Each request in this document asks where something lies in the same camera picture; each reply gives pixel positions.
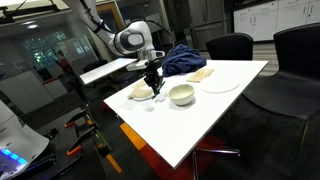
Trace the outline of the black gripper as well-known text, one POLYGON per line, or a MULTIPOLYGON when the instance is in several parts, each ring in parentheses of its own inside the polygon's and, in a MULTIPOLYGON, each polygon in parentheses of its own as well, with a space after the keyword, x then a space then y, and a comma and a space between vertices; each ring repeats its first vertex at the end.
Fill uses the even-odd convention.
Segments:
POLYGON ((144 81, 149 87, 151 87, 154 95, 160 94, 161 88, 166 83, 166 81, 162 82, 163 77, 159 74, 158 68, 159 68, 159 64, 155 62, 155 63, 149 64, 147 68, 144 70, 144 75, 145 75, 144 81))

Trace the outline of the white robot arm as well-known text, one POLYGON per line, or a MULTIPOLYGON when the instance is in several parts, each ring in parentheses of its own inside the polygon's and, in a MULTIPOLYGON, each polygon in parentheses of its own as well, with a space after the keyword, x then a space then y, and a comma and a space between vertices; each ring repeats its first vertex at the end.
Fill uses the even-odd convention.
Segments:
POLYGON ((113 32, 100 18, 96 0, 62 0, 87 27, 96 34, 118 56, 136 53, 138 61, 127 66, 128 71, 142 70, 144 81, 158 95, 163 85, 163 77, 155 68, 156 63, 164 58, 164 51, 157 51, 149 26, 145 20, 131 22, 124 29, 113 32))

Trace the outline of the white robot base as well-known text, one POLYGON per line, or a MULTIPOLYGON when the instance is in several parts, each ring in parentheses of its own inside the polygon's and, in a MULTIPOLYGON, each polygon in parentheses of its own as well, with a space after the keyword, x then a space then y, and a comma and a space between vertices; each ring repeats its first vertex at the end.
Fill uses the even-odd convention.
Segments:
POLYGON ((0 180, 20 175, 48 144, 48 138, 30 128, 0 101, 0 180))

